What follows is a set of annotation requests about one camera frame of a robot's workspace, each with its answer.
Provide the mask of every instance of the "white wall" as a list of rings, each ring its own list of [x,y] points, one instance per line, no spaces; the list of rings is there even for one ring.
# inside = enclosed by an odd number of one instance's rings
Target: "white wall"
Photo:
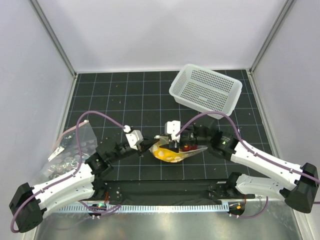
[[[320,174],[319,23],[320,1],[296,1],[254,76],[280,155],[293,163],[314,164]],[[319,215],[315,205],[314,223]]]
[[[285,0],[38,0],[77,72],[251,67]]]
[[[72,76],[27,0],[0,1],[0,239],[9,202],[44,162],[58,133]]]

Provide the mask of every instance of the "white plastic basket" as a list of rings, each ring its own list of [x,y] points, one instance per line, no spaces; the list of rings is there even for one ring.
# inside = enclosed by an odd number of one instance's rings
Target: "white plastic basket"
[[[242,83],[232,77],[193,64],[185,65],[169,89],[175,101],[201,113],[219,111],[230,116],[240,97]],[[210,114],[215,119],[221,115]]]

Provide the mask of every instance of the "clear plastic bag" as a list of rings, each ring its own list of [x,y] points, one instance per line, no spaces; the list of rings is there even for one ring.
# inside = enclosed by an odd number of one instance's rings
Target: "clear plastic bag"
[[[168,143],[169,143],[168,136],[160,136],[159,141],[155,143],[149,150],[153,154],[153,156],[157,159],[160,159],[168,163],[178,163],[185,158],[202,153],[204,150],[207,149],[206,146],[197,146],[197,149],[189,150],[189,151],[179,151],[177,153],[165,148],[160,148],[161,145],[165,145]]]
[[[98,146],[97,138],[87,120],[80,123],[78,133],[82,151],[82,161],[84,162],[95,153]],[[79,159],[76,127],[74,126],[66,130],[55,142],[52,148],[52,154],[38,173],[36,182],[47,182],[67,172],[73,171],[78,167]]]

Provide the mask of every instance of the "black tiled table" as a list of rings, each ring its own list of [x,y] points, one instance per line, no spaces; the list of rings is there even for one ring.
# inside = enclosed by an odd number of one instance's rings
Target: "black tiled table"
[[[240,129],[241,136],[254,147],[271,153],[267,135],[257,108],[245,70],[218,70],[242,82],[242,93],[230,116]],[[96,110],[109,115],[123,125],[141,129],[143,135],[153,137],[164,130],[170,120],[185,124],[198,114],[180,105],[169,95],[169,88],[177,71],[87,73],[78,76],[65,129],[73,127],[85,111]],[[122,130],[100,116],[88,116],[98,141],[112,137],[125,141]],[[226,119],[214,120],[204,116],[198,124],[217,124],[223,131],[233,132]],[[160,161],[146,152],[144,157],[130,156],[114,164],[106,180],[181,180],[221,179],[232,172],[260,177],[246,166],[216,159],[208,152],[186,158],[179,163]]]

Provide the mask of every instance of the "reflective metal surface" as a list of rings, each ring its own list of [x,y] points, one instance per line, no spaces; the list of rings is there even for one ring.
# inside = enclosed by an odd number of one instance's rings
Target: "reflective metal surface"
[[[258,213],[264,201],[248,201],[245,215]],[[293,210],[281,201],[271,201],[261,216],[236,219],[225,212],[120,213],[88,219],[84,213],[59,213],[46,219],[37,240],[301,240]]]

